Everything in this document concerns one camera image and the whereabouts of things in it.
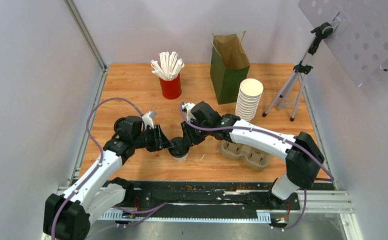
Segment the black coffee lid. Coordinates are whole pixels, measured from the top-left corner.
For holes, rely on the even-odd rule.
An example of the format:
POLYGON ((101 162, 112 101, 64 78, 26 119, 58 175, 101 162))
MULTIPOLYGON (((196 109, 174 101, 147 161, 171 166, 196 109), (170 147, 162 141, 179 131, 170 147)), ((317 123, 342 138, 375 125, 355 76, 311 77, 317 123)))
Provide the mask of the black coffee lid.
POLYGON ((171 142, 174 144, 174 147, 169 149, 171 156, 184 155, 189 152, 189 146, 184 143, 182 137, 174 137, 171 142))

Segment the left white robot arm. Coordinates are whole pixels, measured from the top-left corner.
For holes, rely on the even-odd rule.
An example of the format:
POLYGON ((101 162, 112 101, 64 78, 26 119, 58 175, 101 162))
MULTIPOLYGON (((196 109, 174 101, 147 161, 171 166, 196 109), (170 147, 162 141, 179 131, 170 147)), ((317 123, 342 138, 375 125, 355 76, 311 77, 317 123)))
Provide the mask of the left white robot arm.
POLYGON ((53 193, 47 198, 45 234, 58 240, 84 240, 91 225, 111 207, 128 207, 135 200, 133 183, 119 177, 100 190, 109 177, 137 149, 156 152, 174 146, 148 116, 122 117, 115 122, 114 131, 87 172, 61 195, 53 193))

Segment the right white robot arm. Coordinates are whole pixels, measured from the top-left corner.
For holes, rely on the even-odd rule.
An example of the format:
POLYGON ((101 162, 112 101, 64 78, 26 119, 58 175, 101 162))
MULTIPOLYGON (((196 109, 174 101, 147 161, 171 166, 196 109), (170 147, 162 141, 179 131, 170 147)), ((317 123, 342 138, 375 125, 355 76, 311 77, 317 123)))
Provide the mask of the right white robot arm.
POLYGON ((246 145, 285 162, 286 172, 275 180, 267 195, 268 204, 279 209, 299 189, 310 189, 323 168, 324 156, 311 135, 274 132, 253 125, 233 114, 220 115, 209 104, 180 103, 184 141, 188 147, 212 136, 219 141, 246 145))

